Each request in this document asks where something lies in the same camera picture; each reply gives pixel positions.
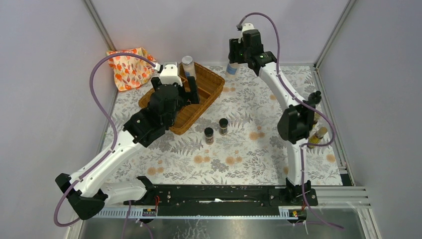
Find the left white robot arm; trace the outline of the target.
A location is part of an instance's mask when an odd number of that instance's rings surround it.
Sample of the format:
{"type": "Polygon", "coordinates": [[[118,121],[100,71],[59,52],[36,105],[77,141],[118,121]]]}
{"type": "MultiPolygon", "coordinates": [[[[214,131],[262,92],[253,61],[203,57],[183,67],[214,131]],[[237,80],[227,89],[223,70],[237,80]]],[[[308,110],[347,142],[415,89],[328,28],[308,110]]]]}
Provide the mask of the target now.
{"type": "Polygon", "coordinates": [[[115,135],[109,148],[98,154],[91,162],[73,174],[61,173],[55,179],[63,192],[54,212],[58,212],[64,200],[68,200],[79,219],[95,216],[105,206],[125,201],[139,201],[147,205],[154,200],[154,186],[145,177],[132,181],[108,183],[112,175],[125,161],[165,134],[174,125],[178,112],[185,106],[200,102],[194,77],[188,77],[189,91],[183,85],[162,84],[154,77],[154,91],[148,106],[133,114],[115,135]]]}

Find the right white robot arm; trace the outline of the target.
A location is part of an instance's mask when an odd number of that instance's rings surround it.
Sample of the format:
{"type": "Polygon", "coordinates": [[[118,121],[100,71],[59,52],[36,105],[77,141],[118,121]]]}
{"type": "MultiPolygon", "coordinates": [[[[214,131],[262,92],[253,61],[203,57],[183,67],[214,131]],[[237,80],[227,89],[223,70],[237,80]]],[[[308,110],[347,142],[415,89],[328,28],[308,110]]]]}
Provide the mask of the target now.
{"type": "Polygon", "coordinates": [[[284,196],[288,203],[298,205],[311,191],[311,182],[304,169],[306,156],[302,145],[313,128],[316,103],[294,93],[280,72],[274,54],[264,51],[261,34],[252,24],[243,26],[239,38],[230,39],[228,58],[230,63],[246,63],[267,84],[283,110],[277,131],[286,143],[288,156],[284,196]]]}

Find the blue label pellet jar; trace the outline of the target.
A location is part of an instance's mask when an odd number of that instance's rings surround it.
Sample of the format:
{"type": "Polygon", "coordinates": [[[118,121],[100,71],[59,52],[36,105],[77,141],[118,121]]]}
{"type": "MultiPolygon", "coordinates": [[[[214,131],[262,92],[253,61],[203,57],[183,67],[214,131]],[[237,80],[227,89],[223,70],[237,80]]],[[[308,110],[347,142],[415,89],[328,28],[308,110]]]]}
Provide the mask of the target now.
{"type": "Polygon", "coordinates": [[[186,77],[194,77],[195,79],[197,79],[195,63],[193,61],[192,56],[184,56],[182,58],[182,65],[186,77]]]}
{"type": "Polygon", "coordinates": [[[234,63],[229,62],[226,66],[226,72],[225,72],[226,77],[229,78],[229,79],[236,78],[239,66],[240,65],[236,62],[234,62],[234,63]]]}

